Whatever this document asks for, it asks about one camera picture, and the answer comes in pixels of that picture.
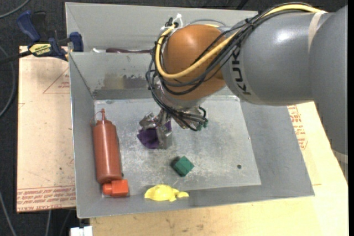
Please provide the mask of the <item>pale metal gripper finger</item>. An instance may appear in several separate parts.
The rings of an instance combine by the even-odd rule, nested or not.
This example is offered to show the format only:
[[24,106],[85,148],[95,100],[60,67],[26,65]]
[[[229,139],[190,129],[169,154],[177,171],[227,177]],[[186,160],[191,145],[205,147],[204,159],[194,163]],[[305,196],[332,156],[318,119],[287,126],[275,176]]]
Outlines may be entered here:
[[172,126],[171,120],[168,120],[164,125],[158,126],[157,129],[158,137],[158,149],[167,149],[172,143]]
[[157,117],[153,112],[149,112],[140,120],[139,125],[143,130],[156,128],[158,125]]

